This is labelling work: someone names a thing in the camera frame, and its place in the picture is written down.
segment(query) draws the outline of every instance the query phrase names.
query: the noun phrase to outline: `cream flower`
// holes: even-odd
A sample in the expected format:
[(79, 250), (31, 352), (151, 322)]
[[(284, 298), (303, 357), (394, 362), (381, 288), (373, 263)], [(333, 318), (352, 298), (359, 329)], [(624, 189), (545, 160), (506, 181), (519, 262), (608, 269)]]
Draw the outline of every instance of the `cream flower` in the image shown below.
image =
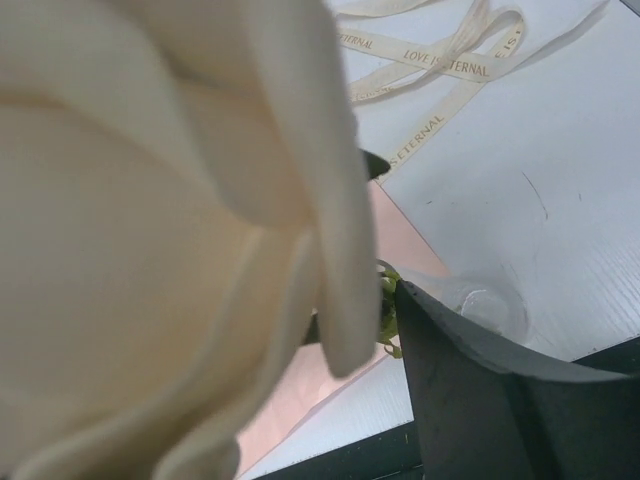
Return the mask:
[(319, 1), (0, 2), (0, 473), (230, 478), (305, 334), (379, 284)]

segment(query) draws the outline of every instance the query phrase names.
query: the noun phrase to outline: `white surface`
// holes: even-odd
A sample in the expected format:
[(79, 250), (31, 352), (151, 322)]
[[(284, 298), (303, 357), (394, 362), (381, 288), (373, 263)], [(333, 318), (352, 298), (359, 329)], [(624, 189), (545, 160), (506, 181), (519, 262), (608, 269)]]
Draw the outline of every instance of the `white surface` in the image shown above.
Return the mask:
[[(575, 43), (487, 85), (385, 183), (454, 273), (513, 282), (535, 329), (529, 346), (566, 360), (640, 333), (639, 46), (640, 18), (614, 1)], [(363, 145), (401, 138), (409, 113), (454, 83), (359, 108)], [(361, 380), (250, 473), (412, 419), (401, 362)]]

